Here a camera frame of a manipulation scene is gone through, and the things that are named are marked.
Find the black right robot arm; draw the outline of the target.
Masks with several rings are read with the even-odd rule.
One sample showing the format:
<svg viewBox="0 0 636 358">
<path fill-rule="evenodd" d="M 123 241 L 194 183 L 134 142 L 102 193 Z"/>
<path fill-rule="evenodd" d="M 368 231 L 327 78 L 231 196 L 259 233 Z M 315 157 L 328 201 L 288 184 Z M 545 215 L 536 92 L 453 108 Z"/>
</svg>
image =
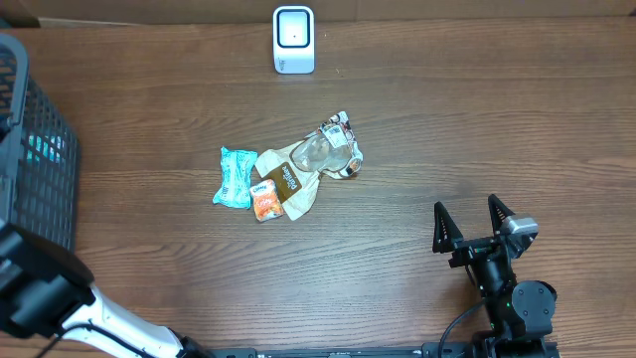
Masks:
<svg viewBox="0 0 636 358">
<path fill-rule="evenodd" d="M 436 357 L 557 357 L 557 345 L 546 340 L 553 332 L 557 291 L 542 280 L 517 280 L 512 266 L 535 241 L 539 225 L 494 194 L 488 197 L 488 208 L 493 234 L 467 240 L 445 206 L 434 204 L 432 251 L 451 254 L 449 266 L 466 270 L 480 300 L 447 326 L 436 346 L 426 344 L 422 350 Z M 448 343 L 454 327 L 481 308 L 490 329 L 475 333 L 469 342 Z"/>
</svg>

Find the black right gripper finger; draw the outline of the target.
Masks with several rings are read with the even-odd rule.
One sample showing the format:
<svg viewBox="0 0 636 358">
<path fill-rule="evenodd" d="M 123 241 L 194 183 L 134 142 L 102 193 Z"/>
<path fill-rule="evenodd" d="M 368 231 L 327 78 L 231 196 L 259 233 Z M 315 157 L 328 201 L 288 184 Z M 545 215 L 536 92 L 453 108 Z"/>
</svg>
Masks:
<svg viewBox="0 0 636 358">
<path fill-rule="evenodd" d="M 514 212 L 510 210 L 495 194 L 488 197 L 488 207 L 490 212 L 492 230 L 494 235 L 499 235 L 503 222 Z"/>
<path fill-rule="evenodd" d="M 434 204 L 434 233 L 432 251 L 443 254 L 453 252 L 464 240 L 461 231 L 441 202 Z"/>
</svg>

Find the teal tissue pack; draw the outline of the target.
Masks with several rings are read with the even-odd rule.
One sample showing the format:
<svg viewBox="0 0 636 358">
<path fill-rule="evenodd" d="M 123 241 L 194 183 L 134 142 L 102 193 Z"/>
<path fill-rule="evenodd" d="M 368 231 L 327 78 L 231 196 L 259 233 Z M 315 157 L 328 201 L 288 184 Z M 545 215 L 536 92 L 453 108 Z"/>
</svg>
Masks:
<svg viewBox="0 0 636 358">
<path fill-rule="evenodd" d="M 255 151 L 221 148 L 222 184 L 213 197 L 214 204 L 235 209 L 250 208 L 251 172 L 257 157 Z"/>
</svg>

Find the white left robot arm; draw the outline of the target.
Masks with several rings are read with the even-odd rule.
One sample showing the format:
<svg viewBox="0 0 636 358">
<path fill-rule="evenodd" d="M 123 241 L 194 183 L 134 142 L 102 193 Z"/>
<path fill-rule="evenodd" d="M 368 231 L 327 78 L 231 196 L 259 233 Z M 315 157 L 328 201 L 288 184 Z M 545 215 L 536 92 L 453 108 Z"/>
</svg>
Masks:
<svg viewBox="0 0 636 358">
<path fill-rule="evenodd" d="M 87 344 L 114 357 L 210 357 L 193 339 L 113 302 L 73 253 L 1 223 L 1 330 L 20 339 Z"/>
</svg>

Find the orange tissue pack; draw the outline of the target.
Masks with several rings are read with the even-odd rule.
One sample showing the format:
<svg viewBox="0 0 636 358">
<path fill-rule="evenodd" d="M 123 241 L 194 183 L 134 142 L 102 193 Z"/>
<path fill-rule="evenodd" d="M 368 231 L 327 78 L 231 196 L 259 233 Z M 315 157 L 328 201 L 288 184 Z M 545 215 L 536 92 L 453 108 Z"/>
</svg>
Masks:
<svg viewBox="0 0 636 358">
<path fill-rule="evenodd" d="M 265 222 L 284 215 L 284 209 L 277 196 L 275 182 L 266 179 L 249 189 L 255 217 Z"/>
</svg>

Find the beige brown snack bag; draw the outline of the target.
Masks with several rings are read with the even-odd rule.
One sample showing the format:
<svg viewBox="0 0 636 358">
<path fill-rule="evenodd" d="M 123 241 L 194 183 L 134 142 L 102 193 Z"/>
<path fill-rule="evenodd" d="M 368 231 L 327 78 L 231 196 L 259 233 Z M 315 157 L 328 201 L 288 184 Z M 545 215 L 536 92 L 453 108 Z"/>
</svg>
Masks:
<svg viewBox="0 0 636 358">
<path fill-rule="evenodd" d="M 284 213 L 295 221 L 313 206 L 321 178 L 348 179 L 362 168 L 349 115 L 340 111 L 303 139 L 280 149 L 268 149 L 255 162 L 259 176 L 272 180 Z"/>
</svg>

